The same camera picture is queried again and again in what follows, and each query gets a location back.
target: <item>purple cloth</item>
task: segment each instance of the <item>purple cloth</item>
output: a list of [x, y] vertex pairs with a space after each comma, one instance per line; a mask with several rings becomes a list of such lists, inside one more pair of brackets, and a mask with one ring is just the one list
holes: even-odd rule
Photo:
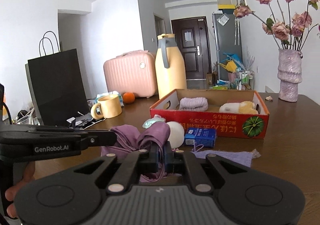
[[187, 98], [180, 100], [179, 110], [182, 111], [206, 111], [208, 109], [208, 100], [205, 97]]
[[[167, 142], [170, 135], [170, 127], [164, 122], [155, 122], [142, 134], [139, 130], [130, 125], [116, 126], [111, 131], [117, 135], [117, 142], [114, 146], [103, 146], [101, 156], [114, 153], [118, 159], [124, 159], [128, 153], [139, 150], [150, 150], [151, 142], [159, 146], [160, 162], [164, 161], [163, 145]], [[141, 182], [156, 182], [164, 176], [164, 165], [160, 164], [160, 170], [156, 174], [141, 175]]]
[[193, 152], [197, 158], [205, 159], [205, 156], [209, 153], [214, 153], [216, 155], [222, 156], [226, 159], [234, 161], [236, 163], [242, 164], [247, 167], [251, 167], [251, 161], [254, 157], [251, 152], [225, 152], [225, 151], [213, 151], [205, 150], [200, 152]]

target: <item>dark brown door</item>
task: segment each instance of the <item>dark brown door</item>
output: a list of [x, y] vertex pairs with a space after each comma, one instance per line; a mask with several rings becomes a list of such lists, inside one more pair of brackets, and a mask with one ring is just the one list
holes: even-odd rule
[[178, 48], [182, 52], [187, 79], [204, 79], [211, 72], [206, 18], [172, 21]]

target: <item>human hand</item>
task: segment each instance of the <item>human hand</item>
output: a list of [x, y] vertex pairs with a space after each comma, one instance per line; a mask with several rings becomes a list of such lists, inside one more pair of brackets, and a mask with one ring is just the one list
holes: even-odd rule
[[[26, 166], [24, 172], [23, 172], [23, 178], [20, 182], [18, 182], [16, 185], [10, 187], [5, 191], [5, 197], [8, 201], [12, 202], [14, 198], [16, 197], [16, 194], [18, 191], [25, 186], [27, 183], [31, 182], [34, 180], [34, 173], [36, 171], [36, 163], [35, 162], [30, 162]], [[17, 211], [16, 208], [14, 207], [13, 204], [11, 204], [7, 208], [7, 213], [11, 218], [17, 218]]]

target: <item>red cardboard box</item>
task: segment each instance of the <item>red cardboard box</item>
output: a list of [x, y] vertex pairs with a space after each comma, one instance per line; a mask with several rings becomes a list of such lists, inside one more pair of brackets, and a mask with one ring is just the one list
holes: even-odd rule
[[[205, 112], [179, 111], [180, 100], [184, 97], [205, 97], [209, 108]], [[219, 113], [225, 103], [252, 101], [257, 105], [259, 115]], [[151, 117], [160, 115], [166, 122], [182, 124], [185, 132], [189, 127], [214, 128], [222, 137], [263, 139], [269, 120], [269, 111], [254, 90], [182, 90], [175, 89], [150, 107]]]

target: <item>pink textured vase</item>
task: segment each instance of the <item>pink textured vase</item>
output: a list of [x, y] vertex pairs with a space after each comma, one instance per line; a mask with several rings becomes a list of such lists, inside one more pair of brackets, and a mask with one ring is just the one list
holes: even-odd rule
[[288, 102], [298, 100], [298, 84], [302, 82], [301, 57], [298, 51], [279, 49], [279, 98]]

